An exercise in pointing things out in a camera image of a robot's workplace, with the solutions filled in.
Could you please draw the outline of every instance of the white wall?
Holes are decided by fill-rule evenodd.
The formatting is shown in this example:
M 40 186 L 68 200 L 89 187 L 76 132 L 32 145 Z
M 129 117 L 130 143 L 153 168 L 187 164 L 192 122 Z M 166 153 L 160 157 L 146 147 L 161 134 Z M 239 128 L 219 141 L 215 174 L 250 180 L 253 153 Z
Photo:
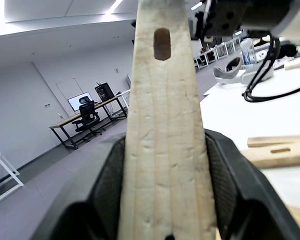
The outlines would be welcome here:
M 34 64 L 65 111 L 72 116 L 75 113 L 56 84 L 74 78 L 83 93 L 89 92 L 94 100 L 100 100 L 95 91 L 96 82 L 107 82 L 114 94 L 128 90 L 125 79 L 132 72 L 133 51 L 134 45 L 127 41 L 95 51 L 39 59 Z M 112 107 L 114 112 L 120 109 L 116 102 L 112 103 Z M 102 108 L 98 113 L 101 119 L 107 116 Z
M 0 152 L 16 168 L 60 143 L 48 128 L 58 113 L 68 117 L 33 63 L 0 69 Z

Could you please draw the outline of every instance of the black office chair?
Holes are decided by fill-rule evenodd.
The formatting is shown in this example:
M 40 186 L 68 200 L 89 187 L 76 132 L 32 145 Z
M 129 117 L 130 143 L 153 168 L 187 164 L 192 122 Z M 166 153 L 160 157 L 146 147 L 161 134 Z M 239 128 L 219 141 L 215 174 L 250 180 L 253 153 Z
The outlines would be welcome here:
M 96 136 L 97 134 L 102 135 L 100 131 L 92 130 L 92 128 L 100 122 L 100 117 L 98 116 L 98 113 L 95 112 L 95 101 L 90 101 L 89 99 L 82 97 L 79 99 L 79 102 L 83 104 L 79 107 L 82 119 L 73 121 L 72 124 L 76 125 L 75 131 L 77 133 L 90 130 L 90 132 L 82 138 L 83 141 L 90 142 L 88 138 L 91 136 Z

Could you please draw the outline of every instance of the wooden desk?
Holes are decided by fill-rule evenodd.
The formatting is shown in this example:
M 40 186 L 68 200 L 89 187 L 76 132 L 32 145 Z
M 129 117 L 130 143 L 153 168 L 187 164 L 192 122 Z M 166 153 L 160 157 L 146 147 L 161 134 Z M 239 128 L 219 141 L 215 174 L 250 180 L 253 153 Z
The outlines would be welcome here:
M 107 109 L 105 108 L 105 106 L 113 101 L 117 101 L 117 103 L 119 104 L 124 116 L 117 116 L 117 117 L 111 117 L 110 114 L 108 113 Z M 100 102 L 94 105 L 94 109 L 97 110 L 99 108 L 103 108 L 103 110 L 105 111 L 106 115 L 108 116 L 108 119 L 110 121 L 106 122 L 105 124 L 103 124 L 101 127 L 99 127 L 99 129 L 104 128 L 105 126 L 111 124 L 112 122 L 116 121 L 117 119 L 120 118 L 126 118 L 127 117 L 127 113 L 124 109 L 124 107 L 122 106 L 121 102 L 119 101 L 119 97 L 115 96 L 107 101 L 104 102 Z M 69 123 L 72 123 L 74 120 L 77 120 L 81 118 L 81 114 L 78 113 L 76 115 L 73 115 L 65 120 L 62 120 L 58 123 L 56 123 L 55 125 L 50 126 L 49 128 L 52 130 L 52 132 L 56 135 L 56 137 L 59 139 L 59 141 L 62 143 L 62 145 L 67 148 L 67 149 L 78 149 L 77 143 L 80 142 L 82 140 L 82 138 L 78 139 L 77 141 L 74 141 L 73 138 L 67 133 L 67 131 L 64 128 L 64 125 L 67 125 Z M 68 138 L 68 140 L 70 141 L 71 145 L 66 145 L 66 143 L 61 139 L 61 137 L 58 135 L 58 133 L 56 132 L 56 129 L 60 128 L 63 133 L 66 135 L 66 137 Z

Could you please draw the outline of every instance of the hole in wood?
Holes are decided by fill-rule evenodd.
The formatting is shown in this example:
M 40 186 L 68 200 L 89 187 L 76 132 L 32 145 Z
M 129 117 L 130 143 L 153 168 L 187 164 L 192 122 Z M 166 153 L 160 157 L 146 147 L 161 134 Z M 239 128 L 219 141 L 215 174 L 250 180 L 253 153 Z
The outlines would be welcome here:
M 278 154 L 278 153 L 284 153 L 284 152 L 290 152 L 290 148 L 282 148 L 282 149 L 275 149 L 271 150 L 272 154 Z
M 171 40 L 169 29 L 159 28 L 154 32 L 153 49 L 155 59 L 165 61 L 171 58 Z
M 173 235 L 166 236 L 164 240 L 175 240 L 175 236 Z

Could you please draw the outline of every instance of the desk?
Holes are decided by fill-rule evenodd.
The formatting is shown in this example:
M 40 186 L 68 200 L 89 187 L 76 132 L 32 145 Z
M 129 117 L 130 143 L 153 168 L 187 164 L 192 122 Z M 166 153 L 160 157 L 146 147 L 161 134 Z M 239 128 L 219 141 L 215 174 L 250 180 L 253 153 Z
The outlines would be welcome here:
M 110 116 L 110 114 L 108 113 L 107 109 L 105 108 L 105 105 L 107 105 L 107 104 L 109 104 L 109 103 L 111 103 L 113 101 L 117 101 L 117 103 L 119 104 L 119 106 L 120 106 L 120 108 L 121 108 L 124 116 L 117 116 L 117 117 L 111 117 Z M 118 96 L 115 96 L 115 97 L 113 97 L 113 98 L 111 98 L 111 99 L 109 99 L 107 101 L 100 102 L 100 103 L 97 103 L 97 104 L 94 105 L 94 109 L 95 110 L 97 110 L 99 108 L 103 108 L 103 110 L 105 111 L 106 115 L 108 116 L 108 119 L 110 120 L 109 122 L 107 122 L 104 125 L 102 125 L 101 127 L 99 127 L 99 129 L 104 128 L 105 126 L 111 124 L 112 122 L 116 121 L 117 119 L 126 118 L 127 117 L 127 113 L 126 113 L 124 107 L 122 106 L 121 102 L 119 101 L 119 97 Z M 78 114 L 76 114 L 74 116 L 71 116 L 71 117 L 69 117 L 69 118 L 67 118 L 65 120 L 62 120 L 62 121 L 56 123 L 55 125 L 49 127 L 65 148 L 68 148 L 68 149 L 78 149 L 77 143 L 79 141 L 81 141 L 82 138 L 80 138 L 77 141 L 74 141 L 73 138 L 65 130 L 64 125 L 72 123 L 74 120 L 77 120 L 80 117 L 81 117 L 81 114 L 78 113 Z M 72 146 L 66 145 L 66 143 L 61 139 L 61 137 L 56 132 L 57 128 L 60 128 L 63 131 L 63 133 L 66 135 L 66 137 L 68 138 L 68 140 L 70 141 L 70 143 L 71 143 Z
M 300 68 L 276 70 L 258 84 L 254 96 L 271 96 L 300 87 Z M 241 83 L 216 84 L 200 103 L 203 125 L 232 139 L 239 150 L 249 137 L 300 135 L 300 92 L 272 101 L 249 103 Z M 281 199 L 300 207 L 300 166 L 262 170 Z

